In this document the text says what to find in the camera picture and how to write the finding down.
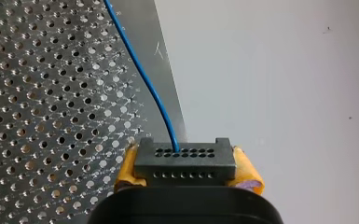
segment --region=blue wire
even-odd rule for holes
[[[108,11],[110,17],[112,18],[113,23],[115,24],[115,26],[118,30],[118,33],[121,36],[121,39],[124,42],[124,45],[127,48],[127,51],[129,52],[133,62],[135,63],[136,69],[138,69],[139,74],[141,75],[142,79],[144,80],[144,82],[145,82],[147,88],[149,89],[150,93],[152,94],[154,100],[156,101],[156,104],[159,108],[159,112],[161,113],[161,116],[164,119],[165,126],[167,126],[168,134],[170,135],[171,143],[173,144],[173,151],[179,152],[179,145],[178,145],[178,142],[176,139],[175,131],[173,130],[173,124],[171,123],[170,117],[168,116],[168,113],[165,110],[165,107],[162,104],[161,99],[159,99],[159,95],[157,94],[156,89],[153,87],[153,84],[150,81],[149,77],[147,76],[144,68],[142,67],[141,62],[139,62],[139,59],[136,56],[134,49],[132,48],[130,40],[127,38],[126,34],[124,33],[124,30],[122,29],[120,21],[118,20],[115,10],[113,9],[109,0],[104,0],[104,3],[105,3],[105,6],[107,8],[107,11]]]

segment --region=perforated metal sheet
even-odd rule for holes
[[[146,69],[167,70],[159,38]],[[0,0],[0,223],[85,223],[128,142],[166,132],[147,95],[102,0]]]

